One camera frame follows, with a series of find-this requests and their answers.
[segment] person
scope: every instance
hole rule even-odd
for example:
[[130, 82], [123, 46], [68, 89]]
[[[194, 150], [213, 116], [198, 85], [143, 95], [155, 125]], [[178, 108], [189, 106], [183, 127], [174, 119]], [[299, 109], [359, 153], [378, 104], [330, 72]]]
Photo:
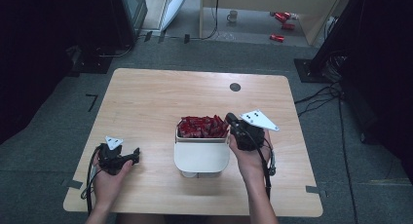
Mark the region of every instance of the person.
[[[262, 154], [266, 161], [270, 159], [270, 152], [272, 150], [271, 139], [268, 130], [264, 130], [266, 142], [261, 148]], [[274, 212], [273, 207], [267, 197], [264, 184], [264, 171], [262, 169], [261, 158], [256, 150], [242, 151], [238, 149], [237, 140], [233, 135], [230, 135], [231, 150], [234, 152], [238, 167], [243, 177], [249, 205], [249, 218], [246, 222], [251, 224], [278, 224], [278, 218]], [[94, 164], [97, 170], [100, 167], [97, 163], [97, 157], [94, 158]], [[117, 175], [110, 175], [105, 171], [99, 172], [94, 179], [94, 195], [95, 204], [91, 212], [87, 224], [105, 223], [109, 215], [112, 205], [118, 197], [122, 184], [131, 171], [131, 161], [126, 162]], [[163, 215], [157, 214], [118, 214], [117, 223], [165, 223]], [[207, 223], [242, 223], [245, 219], [242, 217], [224, 217], [212, 216]]]

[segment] red food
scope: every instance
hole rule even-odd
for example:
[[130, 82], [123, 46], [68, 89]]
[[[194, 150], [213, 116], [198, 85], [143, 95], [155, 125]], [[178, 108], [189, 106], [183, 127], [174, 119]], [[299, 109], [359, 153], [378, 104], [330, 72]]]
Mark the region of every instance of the red food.
[[228, 135], [228, 124], [219, 116], [182, 117], [178, 124], [178, 136], [184, 138], [224, 138]]

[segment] black circle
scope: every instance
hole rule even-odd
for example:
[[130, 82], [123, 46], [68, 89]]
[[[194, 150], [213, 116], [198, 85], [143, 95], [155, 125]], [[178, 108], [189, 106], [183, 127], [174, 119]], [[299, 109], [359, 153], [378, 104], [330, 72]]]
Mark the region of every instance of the black circle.
[[239, 85], [237, 83], [232, 83], [230, 85], [230, 89], [234, 92], [238, 92], [241, 89], [241, 85]]

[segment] hand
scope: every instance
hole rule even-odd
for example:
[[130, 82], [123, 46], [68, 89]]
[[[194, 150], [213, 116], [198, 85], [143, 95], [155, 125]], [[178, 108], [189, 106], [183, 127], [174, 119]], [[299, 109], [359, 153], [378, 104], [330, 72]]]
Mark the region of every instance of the hand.
[[94, 195], [96, 197], [94, 208], [110, 210], [121, 191], [125, 177], [131, 171], [132, 160], [125, 162], [121, 171], [116, 175], [101, 170], [98, 163], [98, 152], [94, 157], [94, 165], [96, 165], [96, 171], [98, 172], [94, 178]]
[[[272, 147], [272, 144], [268, 130], [264, 130], [264, 132], [264, 137], [270, 145], [268, 145], [268, 142], [264, 140], [264, 146], [260, 149], [265, 161], [268, 163], [272, 150], [270, 147]], [[230, 135], [230, 148], [237, 157], [238, 167], [244, 181], [263, 181], [264, 171], [258, 151], [243, 151], [238, 149], [237, 140], [232, 134]]]

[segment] table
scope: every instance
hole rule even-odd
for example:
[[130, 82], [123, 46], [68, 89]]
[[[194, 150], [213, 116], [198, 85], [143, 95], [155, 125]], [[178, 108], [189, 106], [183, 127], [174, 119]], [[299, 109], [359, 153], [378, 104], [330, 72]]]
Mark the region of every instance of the table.
[[[230, 85], [241, 90], [233, 92]], [[183, 116], [225, 117], [260, 109], [280, 131], [270, 131], [277, 174], [271, 203], [278, 216], [320, 216], [319, 194], [288, 81], [283, 76], [120, 68], [114, 72], [73, 179], [85, 183], [93, 150], [105, 135], [124, 139], [122, 155], [140, 147], [114, 212], [248, 215], [237, 160], [217, 177], [186, 178], [173, 161], [175, 127]], [[63, 206], [87, 211], [69, 188]]]
[[[261, 12], [289, 12], [299, 15], [307, 42], [313, 45], [340, 0], [219, 0], [219, 8]], [[215, 8], [216, 0], [201, 0], [200, 37], [203, 36], [204, 8]]]

